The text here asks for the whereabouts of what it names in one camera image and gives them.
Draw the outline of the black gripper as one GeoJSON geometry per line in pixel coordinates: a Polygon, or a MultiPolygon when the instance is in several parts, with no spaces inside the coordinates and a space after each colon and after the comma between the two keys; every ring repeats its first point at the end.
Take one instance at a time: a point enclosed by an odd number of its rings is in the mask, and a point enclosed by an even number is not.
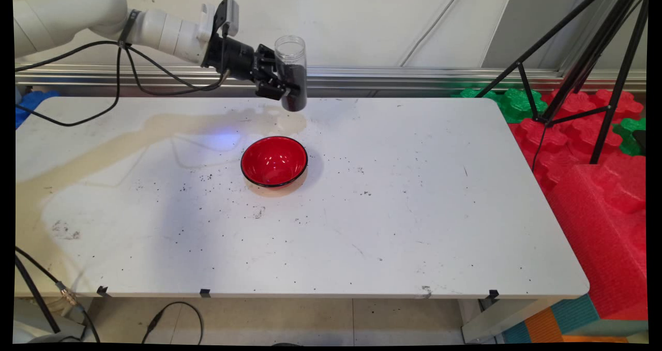
{"type": "Polygon", "coordinates": [[[203,68],[214,68],[223,74],[229,70],[230,78],[240,81],[256,81],[256,95],[286,103],[302,103],[303,88],[293,80],[279,78],[259,79],[258,70],[276,70],[274,50],[264,44],[257,49],[250,45],[212,35],[202,59],[203,68]]]}

